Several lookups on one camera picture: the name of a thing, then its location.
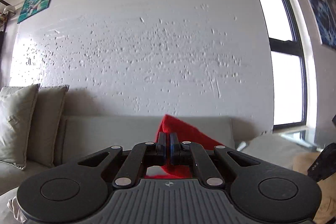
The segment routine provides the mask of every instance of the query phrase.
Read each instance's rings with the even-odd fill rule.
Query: crumpled cloth
[[[8,209],[14,213],[14,218],[19,221],[20,223],[25,223],[26,222],[26,217],[23,215],[19,204],[17,202],[16,196],[13,199],[10,199],[7,203]]]

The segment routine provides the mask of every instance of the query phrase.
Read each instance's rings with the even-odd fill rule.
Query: red cloth
[[[156,134],[155,142],[158,141],[159,132],[164,132],[165,134],[176,132],[179,142],[190,141],[200,143],[206,150],[213,150],[214,146],[222,145],[221,143],[200,132],[196,127],[193,127],[192,125],[189,125],[186,122],[183,122],[167,114],[162,119],[159,130]],[[155,176],[155,178],[173,179],[191,177],[188,166],[173,166],[168,163],[167,165],[163,166],[162,169],[170,175],[167,175],[166,177]]]

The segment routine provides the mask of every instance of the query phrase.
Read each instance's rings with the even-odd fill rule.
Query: tall narrow window
[[[260,0],[274,79],[274,128],[306,123],[307,85],[299,31],[289,0]]]

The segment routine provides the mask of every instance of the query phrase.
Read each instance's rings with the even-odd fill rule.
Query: pillow
[[[4,87],[2,93],[13,93],[18,87]],[[65,95],[69,87],[40,88],[31,120],[27,158],[53,167],[54,147],[59,120],[63,111]]]
[[[26,167],[28,135],[39,85],[0,94],[0,161]]]

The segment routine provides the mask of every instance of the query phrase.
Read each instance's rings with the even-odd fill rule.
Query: black window frame
[[[269,45],[272,52],[280,52],[290,55],[295,55],[300,57],[301,60],[301,78],[302,78],[302,121],[276,124],[273,125],[273,129],[283,129],[290,127],[304,126],[307,122],[307,74],[305,66],[305,57],[303,53],[303,47],[301,42],[301,37],[299,33],[299,28],[295,19],[293,8],[290,4],[290,0],[282,0],[283,6],[287,14],[288,22],[290,25],[293,41],[282,41],[269,37]]]

